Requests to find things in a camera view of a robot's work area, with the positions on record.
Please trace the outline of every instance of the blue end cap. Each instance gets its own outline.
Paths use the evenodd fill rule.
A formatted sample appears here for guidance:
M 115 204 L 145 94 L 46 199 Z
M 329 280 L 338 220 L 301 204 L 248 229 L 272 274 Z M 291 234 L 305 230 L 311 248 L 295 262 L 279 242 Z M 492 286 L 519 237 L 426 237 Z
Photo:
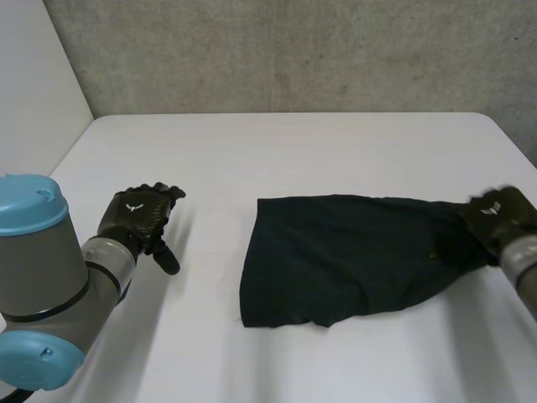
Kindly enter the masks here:
M 24 390 L 54 390 L 65 385 L 85 354 L 63 338 L 13 330 L 0 334 L 0 379 Z
M 0 177 L 0 237 L 36 233 L 69 214 L 67 201 L 52 179 L 41 175 Z

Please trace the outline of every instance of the concrete wall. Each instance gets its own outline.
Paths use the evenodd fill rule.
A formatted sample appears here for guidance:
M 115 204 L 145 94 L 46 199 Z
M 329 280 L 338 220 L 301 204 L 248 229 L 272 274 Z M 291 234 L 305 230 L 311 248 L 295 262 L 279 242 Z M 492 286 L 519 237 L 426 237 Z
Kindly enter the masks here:
M 45 0 L 98 116 L 474 111 L 537 163 L 535 0 Z
M 0 175 L 50 174 L 92 120 L 43 3 L 0 1 Z

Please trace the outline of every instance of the dark green cloth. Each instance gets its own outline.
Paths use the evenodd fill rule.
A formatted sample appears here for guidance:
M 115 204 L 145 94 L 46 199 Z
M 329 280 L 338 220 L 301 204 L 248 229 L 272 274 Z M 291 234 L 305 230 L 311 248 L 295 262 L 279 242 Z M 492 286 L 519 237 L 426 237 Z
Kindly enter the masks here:
M 460 207 L 339 195 L 258 200 L 240 288 L 244 326 L 329 327 L 426 301 L 494 261 Z

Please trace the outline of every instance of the table surface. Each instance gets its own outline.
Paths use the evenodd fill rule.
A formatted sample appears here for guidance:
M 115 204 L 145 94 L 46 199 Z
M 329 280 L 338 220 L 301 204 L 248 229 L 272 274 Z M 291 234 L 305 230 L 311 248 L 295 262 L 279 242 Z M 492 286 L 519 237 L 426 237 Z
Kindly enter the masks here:
M 81 242 L 112 195 L 163 181 L 187 198 L 167 242 L 176 277 L 142 258 L 85 365 L 32 402 L 534 402 L 537 326 L 485 268 L 392 314 L 245 329 L 238 309 L 256 199 L 357 194 L 464 202 L 535 168 L 475 113 L 114 116 L 96 120 L 53 177 Z

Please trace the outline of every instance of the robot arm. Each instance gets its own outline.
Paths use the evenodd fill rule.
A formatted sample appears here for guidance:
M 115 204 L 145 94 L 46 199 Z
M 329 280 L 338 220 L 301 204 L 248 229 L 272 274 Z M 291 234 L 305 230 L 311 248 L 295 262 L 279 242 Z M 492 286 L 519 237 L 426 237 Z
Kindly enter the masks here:
M 537 314 L 537 210 L 520 190 L 474 197 L 460 210 L 469 231 L 496 258 L 524 304 Z
M 179 263 L 161 237 L 182 197 L 161 183 L 119 192 L 97 235 L 80 248 L 53 180 L 1 178 L 0 313 L 7 327 L 0 333 L 0 379 L 21 390 L 61 387 L 125 296 L 141 253 L 177 274 Z

